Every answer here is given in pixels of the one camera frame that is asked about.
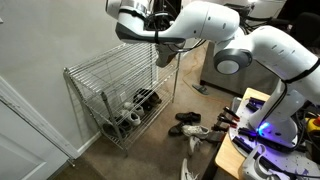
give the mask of wire shelf rack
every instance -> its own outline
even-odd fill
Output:
[[[163,90],[162,85],[172,76],[177,79],[180,55],[177,65],[171,64],[165,68],[155,65],[157,58],[152,44],[123,44],[86,62],[65,68],[67,83],[76,92],[101,133],[125,151],[173,100],[176,84],[173,93]],[[140,93],[144,98],[136,103],[134,98],[137,98],[139,89],[147,89],[149,93]],[[160,97],[162,103],[147,112],[141,124],[122,137],[119,125],[153,93]],[[121,110],[126,102],[135,103],[135,106],[127,116],[122,116]],[[103,130],[106,123],[114,127],[116,137]]]

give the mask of metal wire rack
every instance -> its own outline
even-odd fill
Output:
[[[101,133],[125,150],[151,125],[158,114],[173,100],[173,92],[163,90],[161,86],[172,76],[178,75],[180,55],[177,65],[158,68],[158,58],[152,44],[123,44],[102,55],[70,68],[65,68],[64,77],[76,92],[82,106],[93,117]],[[143,116],[141,124],[132,131],[121,135],[119,124],[128,115],[144,103],[152,93],[144,92],[144,99],[135,103],[127,116],[121,116],[125,102],[136,102],[139,89],[157,93],[162,103]],[[113,125],[117,136],[111,136],[103,130],[104,124]]]

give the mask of baseboard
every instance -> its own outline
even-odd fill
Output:
[[[101,136],[101,132],[97,132],[91,139],[89,139],[84,145],[78,149],[78,153],[83,154],[98,138]]]

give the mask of wall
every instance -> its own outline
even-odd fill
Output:
[[[105,0],[0,0],[0,76],[79,149],[97,129],[76,118],[63,68],[122,44]]]

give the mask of table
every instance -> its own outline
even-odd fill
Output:
[[[257,90],[254,90],[252,88],[247,88],[241,104],[239,106],[239,109],[245,107],[244,100],[248,99],[250,97],[254,97],[261,100],[268,100],[269,95],[264,94],[262,92],[259,92]],[[220,150],[215,158],[216,165],[232,175],[236,179],[241,179],[241,165],[244,161],[244,157],[238,152],[236,148],[234,148],[229,134],[226,135],[224,138]]]

